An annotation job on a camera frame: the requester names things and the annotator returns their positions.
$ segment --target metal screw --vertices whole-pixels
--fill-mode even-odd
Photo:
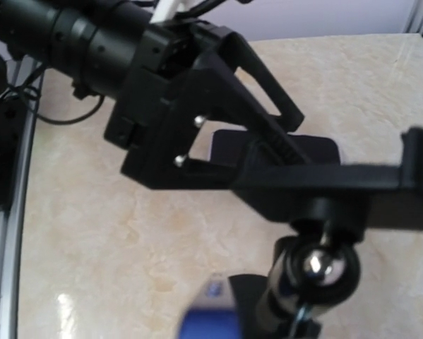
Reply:
[[[310,253],[304,262],[304,271],[312,279],[322,280],[332,273],[333,258],[321,250]]]
[[[174,165],[177,167],[183,167],[184,162],[188,158],[188,155],[178,155],[174,159]]]
[[[346,262],[322,249],[315,249],[305,258],[303,269],[311,281],[321,286],[336,283],[345,271]]]
[[[198,115],[195,119],[194,119],[194,126],[197,127],[198,129],[201,129],[202,126],[206,123],[206,117],[203,115]]]

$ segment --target cable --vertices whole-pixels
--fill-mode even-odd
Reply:
[[[208,13],[209,11],[212,11],[214,8],[218,7],[220,4],[223,4],[225,1],[226,0],[204,0],[203,2],[194,6],[187,12],[177,13],[176,18],[197,18],[205,13]]]
[[[100,95],[97,104],[90,110],[88,113],[77,117],[71,120],[54,120],[50,119],[44,115],[38,113],[38,108],[40,104],[40,98],[42,97],[41,91],[36,88],[35,86],[31,85],[34,81],[36,81],[42,74],[47,70],[47,66],[42,64],[38,66],[23,82],[20,86],[14,86],[8,84],[8,90],[4,92],[1,97],[1,100],[12,100],[12,99],[20,99],[25,106],[28,108],[28,111],[34,114],[38,119],[46,122],[47,124],[55,125],[55,126],[68,126],[77,124],[78,122],[82,122],[92,115],[94,115],[98,110],[100,110],[103,102],[105,101],[104,95]],[[35,107],[31,107],[31,101],[35,101]]]

